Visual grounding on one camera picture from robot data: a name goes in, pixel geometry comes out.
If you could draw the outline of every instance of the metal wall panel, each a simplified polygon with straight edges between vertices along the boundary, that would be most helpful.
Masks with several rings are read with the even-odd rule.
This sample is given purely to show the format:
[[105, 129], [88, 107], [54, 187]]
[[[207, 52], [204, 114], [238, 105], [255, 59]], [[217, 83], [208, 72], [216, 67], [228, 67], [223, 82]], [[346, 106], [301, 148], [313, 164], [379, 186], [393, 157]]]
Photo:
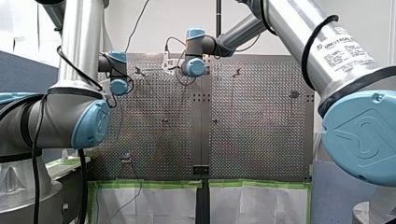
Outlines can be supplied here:
[[[135, 88], [119, 98], [106, 141], [90, 153], [90, 179], [192, 179], [201, 164], [210, 178], [306, 180], [314, 98], [291, 57], [206, 58], [211, 75], [187, 88], [161, 71], [162, 55], [128, 59]], [[133, 162], [121, 164], [126, 153]]]
[[[134, 90], [119, 97], [106, 141], [90, 153], [90, 178], [191, 179], [191, 87], [162, 72], [162, 56], [128, 59]], [[121, 164], [126, 153], [133, 162]]]
[[300, 71], [288, 56], [213, 63], [211, 178], [307, 180], [314, 97]]

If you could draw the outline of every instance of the black pole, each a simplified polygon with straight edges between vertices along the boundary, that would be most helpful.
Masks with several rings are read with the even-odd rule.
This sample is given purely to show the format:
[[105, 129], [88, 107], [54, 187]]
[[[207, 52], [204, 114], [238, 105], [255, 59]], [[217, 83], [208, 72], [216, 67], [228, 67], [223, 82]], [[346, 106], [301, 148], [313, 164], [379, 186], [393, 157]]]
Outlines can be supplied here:
[[216, 0], [216, 37], [221, 35], [221, 0]]

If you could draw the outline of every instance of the warning label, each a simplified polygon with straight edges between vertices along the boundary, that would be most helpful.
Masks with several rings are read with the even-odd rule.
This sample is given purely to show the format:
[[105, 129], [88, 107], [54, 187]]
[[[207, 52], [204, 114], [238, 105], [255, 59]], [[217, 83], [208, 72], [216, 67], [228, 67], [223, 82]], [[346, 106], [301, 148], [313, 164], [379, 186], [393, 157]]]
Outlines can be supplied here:
[[340, 78], [345, 77], [354, 66], [374, 61], [350, 35], [327, 39], [316, 44], [313, 50]]

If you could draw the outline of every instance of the green tape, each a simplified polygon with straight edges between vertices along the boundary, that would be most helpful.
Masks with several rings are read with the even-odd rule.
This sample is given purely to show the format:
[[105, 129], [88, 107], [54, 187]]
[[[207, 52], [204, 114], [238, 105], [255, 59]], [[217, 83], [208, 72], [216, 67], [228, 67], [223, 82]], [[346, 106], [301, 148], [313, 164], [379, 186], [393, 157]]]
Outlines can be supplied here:
[[95, 193], [95, 187], [93, 185], [89, 185], [88, 188], [88, 224], [92, 224], [92, 203], [93, 203], [93, 194]]
[[199, 189], [201, 181], [152, 181], [152, 180], [129, 180], [120, 179], [112, 181], [92, 181], [90, 186], [95, 189]]
[[309, 183], [309, 184], [306, 184], [306, 185], [309, 185], [309, 188], [307, 189], [308, 190], [308, 192], [306, 193], [307, 194], [307, 199], [306, 199], [306, 224], [311, 224], [311, 209], [312, 209], [312, 206], [311, 206], [311, 199], [312, 199], [312, 195], [311, 195], [311, 193], [312, 193], [312, 184], [311, 183]]
[[210, 188], [240, 188], [244, 186], [262, 187], [272, 189], [308, 189], [310, 184], [294, 182], [277, 182], [249, 179], [209, 180]]

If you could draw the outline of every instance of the black cable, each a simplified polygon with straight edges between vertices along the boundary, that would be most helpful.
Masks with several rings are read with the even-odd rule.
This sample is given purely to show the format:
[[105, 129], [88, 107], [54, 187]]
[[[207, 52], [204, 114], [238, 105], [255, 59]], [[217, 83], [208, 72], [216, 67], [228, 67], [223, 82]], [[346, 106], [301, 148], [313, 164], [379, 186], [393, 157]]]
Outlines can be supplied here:
[[186, 46], [186, 44], [185, 44], [183, 41], [181, 41], [179, 38], [174, 37], [174, 36], [169, 36], [168, 39], [166, 39], [166, 44], [165, 44], [165, 46], [168, 46], [169, 40], [171, 40], [171, 39], [174, 39], [174, 40], [176, 40], [178, 43], [182, 44], [183, 46]]
[[67, 59], [67, 57], [64, 55], [64, 52], [62, 51], [62, 47], [59, 46], [57, 49], [57, 52], [59, 54], [59, 56], [67, 63], [69, 64], [74, 70], [76, 70], [76, 72], [78, 72], [78, 74], [81, 77], [84, 77], [85, 79], [87, 79], [88, 81], [90, 81], [93, 85], [95, 85], [99, 91], [103, 90], [103, 87], [95, 80], [93, 80], [91, 77], [89, 77], [87, 74], [85, 74], [84, 72], [82, 72], [79, 68], [77, 68], [75, 65], [72, 64], [72, 62], [70, 62], [70, 60]]
[[[180, 60], [181, 60], [181, 58], [183, 57], [183, 55], [184, 55], [185, 53], [186, 53], [186, 50], [183, 50], [183, 52], [180, 54], [180, 57], [179, 57], [178, 60], [177, 60], [176, 68], [180, 68], [180, 66], [179, 66], [178, 64], [180, 63]], [[180, 83], [181, 85], [183, 85], [183, 86], [185, 86], [185, 87], [188, 87], [188, 86], [192, 85], [192, 83], [195, 82], [195, 79], [197, 79], [197, 78], [195, 77], [195, 78], [192, 79], [191, 82], [184, 83], [184, 82], [182, 82], [182, 81], [180, 80], [180, 78], [179, 78], [179, 76], [178, 76], [177, 74], [175, 74], [175, 76], [176, 76], [176, 79], [177, 79], [178, 83]]]
[[273, 28], [271, 28], [271, 26], [268, 24], [267, 19], [265, 19], [264, 0], [260, 1], [260, 13], [262, 14], [262, 23], [264, 24], [267, 31], [269, 31], [273, 35], [277, 35], [275, 30], [273, 30]]
[[78, 216], [78, 224], [84, 224], [88, 208], [88, 170], [87, 162], [85, 161], [84, 149], [78, 150], [78, 156], [81, 163], [82, 172], [82, 201], [80, 214]]
[[311, 80], [309, 79], [308, 76], [308, 70], [307, 70], [307, 65], [308, 65], [308, 57], [309, 57], [309, 52], [312, 48], [312, 45], [314, 44], [315, 39], [317, 38], [318, 34], [320, 33], [321, 29], [329, 24], [332, 21], [338, 21], [339, 17], [337, 15], [331, 15], [330, 17], [326, 18], [321, 24], [319, 24], [315, 30], [312, 32], [312, 35], [309, 36], [308, 41], [305, 44], [304, 51], [303, 51], [303, 57], [301, 59], [301, 70], [303, 73], [303, 78], [306, 83], [313, 91], [315, 90], [314, 86], [311, 83]]
[[209, 37], [209, 38], [211, 38], [211, 39], [213, 40], [213, 43], [215, 44], [215, 48], [218, 49], [219, 56], [214, 55], [214, 54], [213, 54], [214, 52], [212, 53], [212, 55], [213, 55], [213, 57], [214, 57], [216, 60], [219, 60], [219, 59], [221, 58], [221, 48], [220, 48], [220, 46], [219, 46], [219, 44], [218, 44], [218, 41], [216, 41], [216, 38], [213, 37], [213, 36], [211, 36], [211, 35], [206, 35], [206, 36]]
[[256, 40], [255, 40], [249, 47], [247, 47], [247, 48], [245, 48], [245, 49], [236, 49], [235, 52], [242, 52], [242, 51], [251, 49], [251, 47], [253, 47], [253, 46], [257, 43], [257, 41], [260, 39], [260, 35], [261, 35], [261, 34], [257, 35]]
[[0, 110], [0, 121], [3, 118], [5, 118], [6, 115], [8, 115], [12, 110], [16, 109], [18, 106], [27, 104], [27, 103], [31, 103], [31, 102], [37, 102], [42, 98], [43, 98], [43, 94], [28, 95], [28, 96], [25, 96], [21, 99], [18, 99], [16, 101], [6, 105], [5, 107], [3, 107]]
[[34, 224], [38, 224], [38, 215], [39, 215], [39, 207], [40, 207], [40, 179], [38, 176], [36, 150], [37, 150], [38, 136], [40, 134], [41, 125], [43, 123], [44, 107], [45, 107], [46, 102], [47, 102], [47, 95], [44, 95], [40, 102], [38, 121], [37, 121], [37, 125], [35, 126], [35, 135], [34, 135], [33, 144], [32, 144], [32, 164], [33, 164], [33, 174], [34, 174], [34, 179], [35, 179], [35, 211], [34, 211], [34, 217], [33, 217]]
[[148, 5], [148, 3], [149, 3], [149, 0], [147, 0], [146, 3], [145, 3], [145, 5], [143, 6], [142, 11], [140, 12], [139, 17], [137, 18], [136, 24], [134, 25], [134, 30], [133, 30], [132, 33], [129, 35], [128, 44], [127, 44], [127, 46], [126, 46], [126, 48], [125, 48], [125, 53], [128, 51], [129, 45], [131, 44], [131, 38], [132, 38], [132, 36], [134, 35], [134, 32], [136, 32], [137, 25], [139, 24], [140, 19], [142, 18], [143, 13], [145, 12], [145, 9], [146, 9], [146, 6]]
[[[134, 167], [133, 164], [132, 164], [132, 167], [133, 167], [133, 169], [134, 169], [134, 176], [136, 177], [136, 179], [139, 179], [139, 177], [137, 176], [136, 168]], [[124, 207], [126, 207], [128, 204], [132, 203], [132, 202], [140, 195], [140, 192], [142, 191], [142, 188], [143, 188], [143, 180], [140, 180], [140, 187], [139, 187], [139, 191], [137, 192], [137, 194], [136, 194], [128, 203], [125, 203], [123, 206], [121, 206], [119, 209], [117, 209], [116, 213], [113, 215], [113, 217], [111, 217], [110, 221], [113, 220], [113, 218], [119, 213], [119, 211], [120, 211], [122, 208], [124, 208]]]
[[110, 107], [110, 109], [116, 108], [117, 105], [118, 105], [118, 102], [117, 102], [117, 99], [116, 99], [116, 96], [114, 95], [114, 93], [111, 93], [111, 96], [113, 97], [114, 105], [112, 105], [112, 104], [109, 102], [109, 100], [106, 99], [106, 103], [108, 104], [108, 107]]
[[128, 77], [127, 74], [121, 72], [120, 70], [118, 70], [118, 69], [116, 68], [116, 66], [114, 65], [114, 63], [111, 62], [111, 59], [108, 58], [107, 54], [104, 54], [104, 53], [102, 53], [102, 52], [100, 52], [99, 54], [106, 58], [108, 64], [110, 64], [110, 67], [111, 67], [112, 69], [114, 69], [114, 71], [120, 73], [121, 75], [123, 75], [123, 76], [125, 76], [125, 77]]

